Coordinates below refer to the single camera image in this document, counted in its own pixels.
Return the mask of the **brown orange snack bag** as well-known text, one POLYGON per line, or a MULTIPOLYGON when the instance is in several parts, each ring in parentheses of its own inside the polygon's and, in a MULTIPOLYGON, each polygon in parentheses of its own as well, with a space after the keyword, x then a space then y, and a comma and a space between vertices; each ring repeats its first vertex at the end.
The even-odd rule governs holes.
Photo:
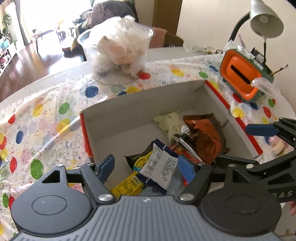
POLYGON ((223 126, 213 113, 202 115, 184 115, 183 121, 191 133, 197 155, 207 164, 211 164, 222 154, 227 154, 223 126))

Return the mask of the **white blue snack packet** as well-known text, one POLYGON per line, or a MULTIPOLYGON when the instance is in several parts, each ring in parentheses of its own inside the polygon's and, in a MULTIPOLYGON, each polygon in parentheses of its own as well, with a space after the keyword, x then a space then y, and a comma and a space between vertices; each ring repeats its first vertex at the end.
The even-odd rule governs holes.
POLYGON ((156 188, 162 195, 166 195, 177 164, 178 154, 159 139, 155 139, 152 154, 137 173, 137 178, 144 185, 156 188))

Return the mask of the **yellow snack packet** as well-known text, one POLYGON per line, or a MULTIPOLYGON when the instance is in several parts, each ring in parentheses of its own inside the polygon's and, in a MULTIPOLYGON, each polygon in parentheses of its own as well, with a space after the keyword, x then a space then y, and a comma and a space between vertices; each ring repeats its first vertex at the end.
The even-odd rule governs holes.
POLYGON ((142 192, 142 190, 144 190, 144 184, 138 179, 137 174, 147 163, 151 154, 152 150, 146 154, 141 154, 135 160, 133 165, 133 173, 111 190, 112 194, 116 198, 126 195, 137 196, 140 192, 142 192))

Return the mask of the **dark triangular foil snack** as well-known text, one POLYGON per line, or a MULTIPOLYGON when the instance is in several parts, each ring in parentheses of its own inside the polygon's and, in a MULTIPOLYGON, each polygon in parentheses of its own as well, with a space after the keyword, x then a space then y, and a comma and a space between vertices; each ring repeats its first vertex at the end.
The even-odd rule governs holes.
POLYGON ((146 164, 150 155, 152 154, 154 142, 152 141, 149 146, 140 154, 125 156, 128 166, 134 171, 139 172, 146 164))

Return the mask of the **red snack packet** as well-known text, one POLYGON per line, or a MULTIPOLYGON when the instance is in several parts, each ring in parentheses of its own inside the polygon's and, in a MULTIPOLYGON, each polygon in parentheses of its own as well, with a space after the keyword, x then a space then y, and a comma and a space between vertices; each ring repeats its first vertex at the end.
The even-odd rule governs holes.
POLYGON ((178 155, 177 170, 182 175, 184 186, 187 187, 196 177, 201 162, 180 144, 173 144, 169 148, 178 155))

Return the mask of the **red and white cardboard box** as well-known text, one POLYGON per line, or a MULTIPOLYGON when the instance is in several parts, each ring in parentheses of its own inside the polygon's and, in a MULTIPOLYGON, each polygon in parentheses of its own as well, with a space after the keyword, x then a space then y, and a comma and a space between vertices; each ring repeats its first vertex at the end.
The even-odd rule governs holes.
POLYGON ((247 159, 259 156, 229 107, 206 81, 189 81, 125 94, 92 105, 81 112, 86 151, 96 163, 112 154, 115 167, 105 185, 113 189, 132 169, 126 156, 143 152, 151 141, 173 143, 183 127, 183 116, 213 114, 222 126, 229 155, 247 159))

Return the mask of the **pale cream snack packet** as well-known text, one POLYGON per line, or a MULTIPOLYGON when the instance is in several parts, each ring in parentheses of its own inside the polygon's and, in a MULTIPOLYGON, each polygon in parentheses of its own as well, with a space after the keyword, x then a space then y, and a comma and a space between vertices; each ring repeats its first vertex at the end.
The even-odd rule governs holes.
POLYGON ((175 112, 157 116, 154 118, 154 122, 166 133, 170 144, 175 142, 173 136, 176 134, 180 135, 182 133, 182 127, 186 125, 179 114, 175 112))

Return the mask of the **polka dot plastic tablecloth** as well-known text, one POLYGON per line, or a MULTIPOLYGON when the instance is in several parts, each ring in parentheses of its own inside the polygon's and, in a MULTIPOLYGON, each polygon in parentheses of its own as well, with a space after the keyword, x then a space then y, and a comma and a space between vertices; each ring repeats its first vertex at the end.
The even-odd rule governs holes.
POLYGON ((263 137, 249 138, 243 127, 268 124, 281 117, 295 118, 287 101, 263 96, 238 102, 222 81, 222 55, 149 62, 144 75, 124 85, 108 86, 90 72, 63 74, 60 84, 36 92, 1 110, 1 240, 13 238, 11 218, 16 198, 58 164, 72 169, 88 162, 80 114, 87 110, 94 127, 89 139, 100 159, 115 156, 106 185, 112 189, 131 173, 125 157, 140 153, 158 138, 168 138, 154 118, 169 113, 213 113, 224 126, 230 154, 273 158, 263 137))

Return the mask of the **grey desk lamp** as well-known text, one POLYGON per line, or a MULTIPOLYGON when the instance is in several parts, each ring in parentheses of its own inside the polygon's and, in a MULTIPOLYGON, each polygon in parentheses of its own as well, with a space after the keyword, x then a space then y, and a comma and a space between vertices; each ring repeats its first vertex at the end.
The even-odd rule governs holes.
POLYGON ((266 40, 279 37, 284 24, 279 16, 263 1, 252 0, 250 12, 246 13, 234 26, 229 41, 234 41, 239 29, 250 20, 250 27, 257 35, 263 37, 263 65, 266 63, 266 40))

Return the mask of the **clear bowl with plastic bag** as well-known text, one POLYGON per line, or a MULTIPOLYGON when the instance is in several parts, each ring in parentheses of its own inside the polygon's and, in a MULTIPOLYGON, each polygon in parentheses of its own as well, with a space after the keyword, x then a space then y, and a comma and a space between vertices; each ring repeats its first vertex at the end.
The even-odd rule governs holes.
POLYGON ((105 85, 124 85, 139 78, 145 68, 153 29, 132 16, 115 16, 78 37, 92 77, 105 85))

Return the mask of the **chair with pink cloth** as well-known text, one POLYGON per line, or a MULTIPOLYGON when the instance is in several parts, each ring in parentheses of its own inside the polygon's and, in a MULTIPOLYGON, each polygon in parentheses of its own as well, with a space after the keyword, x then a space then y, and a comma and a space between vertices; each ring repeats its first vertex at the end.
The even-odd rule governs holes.
POLYGON ((149 48, 163 47, 182 47, 184 40, 175 34, 169 33, 167 30, 157 27, 152 27, 154 35, 150 41, 149 48))

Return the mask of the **coffee table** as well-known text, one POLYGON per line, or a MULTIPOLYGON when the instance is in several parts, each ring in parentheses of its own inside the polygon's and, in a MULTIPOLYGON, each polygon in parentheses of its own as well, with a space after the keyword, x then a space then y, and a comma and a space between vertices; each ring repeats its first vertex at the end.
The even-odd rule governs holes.
POLYGON ((37 54, 43 53, 45 50, 52 50, 57 48, 66 37, 66 33, 63 30, 46 30, 40 32, 35 36, 35 45, 37 54))

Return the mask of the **long low tv cabinet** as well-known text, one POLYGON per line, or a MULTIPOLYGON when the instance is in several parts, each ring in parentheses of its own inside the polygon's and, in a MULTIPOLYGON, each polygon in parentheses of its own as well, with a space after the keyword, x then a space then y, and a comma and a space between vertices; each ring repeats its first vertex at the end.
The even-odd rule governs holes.
POLYGON ((10 43, 8 39, 1 39, 1 74, 6 71, 6 68, 13 57, 18 55, 18 51, 14 43, 10 43))

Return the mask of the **sofa with piled clothes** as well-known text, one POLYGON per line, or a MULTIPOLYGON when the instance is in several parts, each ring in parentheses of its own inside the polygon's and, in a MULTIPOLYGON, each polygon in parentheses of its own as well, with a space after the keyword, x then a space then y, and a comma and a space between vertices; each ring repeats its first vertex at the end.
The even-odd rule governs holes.
POLYGON ((77 37, 84 31, 103 23, 109 18, 119 16, 132 16, 138 23, 137 10, 135 4, 131 1, 94 1, 91 9, 83 12, 77 19, 73 21, 76 37, 71 47, 63 48, 64 54, 77 55, 81 53, 78 47, 77 37))

